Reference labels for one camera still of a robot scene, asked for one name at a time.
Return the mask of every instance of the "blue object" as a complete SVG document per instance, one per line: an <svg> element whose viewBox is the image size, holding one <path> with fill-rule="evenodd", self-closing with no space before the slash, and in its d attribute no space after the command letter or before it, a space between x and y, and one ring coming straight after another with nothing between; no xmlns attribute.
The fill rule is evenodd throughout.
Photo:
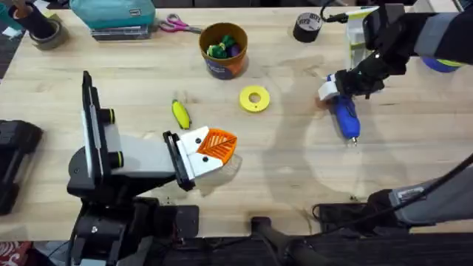
<svg viewBox="0 0 473 266"><path fill-rule="evenodd" d="M91 29L151 25L151 0L70 0L71 10Z"/></svg>
<svg viewBox="0 0 473 266"><path fill-rule="evenodd" d="M435 58L422 57L422 61L431 69L444 73L454 72L459 68L458 64L452 64L449 66L448 64L444 64L442 61L439 61Z"/></svg>
<svg viewBox="0 0 473 266"><path fill-rule="evenodd" d="M0 3L0 21L3 21L6 25L15 30L23 30L23 27L8 15L8 7L3 3Z"/></svg>
<svg viewBox="0 0 473 266"><path fill-rule="evenodd" d="M360 137L360 120L356 115L355 104L351 97L339 95L332 98L333 112L337 118L341 134L354 144Z"/></svg>

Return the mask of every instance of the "teal container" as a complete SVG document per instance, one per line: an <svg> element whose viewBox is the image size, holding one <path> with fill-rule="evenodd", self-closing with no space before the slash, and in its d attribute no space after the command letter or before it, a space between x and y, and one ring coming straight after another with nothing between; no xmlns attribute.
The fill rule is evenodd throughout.
<svg viewBox="0 0 473 266"><path fill-rule="evenodd" d="M151 0L70 0L71 10L91 29L151 25Z"/></svg>
<svg viewBox="0 0 473 266"><path fill-rule="evenodd" d="M23 30L23 27L8 15L8 9L5 4L0 3L0 21L3 21L6 25L15 30Z"/></svg>

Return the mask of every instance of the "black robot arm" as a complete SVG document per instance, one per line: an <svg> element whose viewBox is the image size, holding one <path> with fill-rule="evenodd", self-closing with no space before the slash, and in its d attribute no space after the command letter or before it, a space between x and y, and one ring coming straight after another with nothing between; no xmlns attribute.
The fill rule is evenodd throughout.
<svg viewBox="0 0 473 266"><path fill-rule="evenodd" d="M473 64L473 10L463 13L405 13L401 5L381 5L363 21L367 49L373 53L353 69L335 73L335 95L370 95L384 88L390 75L404 75L411 56Z"/></svg>

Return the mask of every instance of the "orange object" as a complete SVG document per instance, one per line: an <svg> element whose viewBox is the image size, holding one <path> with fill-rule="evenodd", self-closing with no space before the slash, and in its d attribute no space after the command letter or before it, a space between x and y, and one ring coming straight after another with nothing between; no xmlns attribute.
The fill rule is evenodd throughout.
<svg viewBox="0 0 473 266"><path fill-rule="evenodd" d="M225 165L234 154L236 144L236 136L221 129L209 129L197 152L218 158Z"/></svg>

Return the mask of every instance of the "tape roll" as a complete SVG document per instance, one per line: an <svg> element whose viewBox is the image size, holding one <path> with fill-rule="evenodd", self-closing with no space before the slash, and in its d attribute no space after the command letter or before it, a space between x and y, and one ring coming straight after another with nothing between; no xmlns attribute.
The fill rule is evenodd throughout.
<svg viewBox="0 0 473 266"><path fill-rule="evenodd" d="M297 41L309 43L315 41L322 27L322 20L314 13L302 13L297 17L293 35Z"/></svg>
<svg viewBox="0 0 473 266"><path fill-rule="evenodd" d="M250 97L259 97L259 101L252 102ZM246 86L239 94L239 104L249 112L261 112L268 107L270 102L269 92L263 86Z"/></svg>

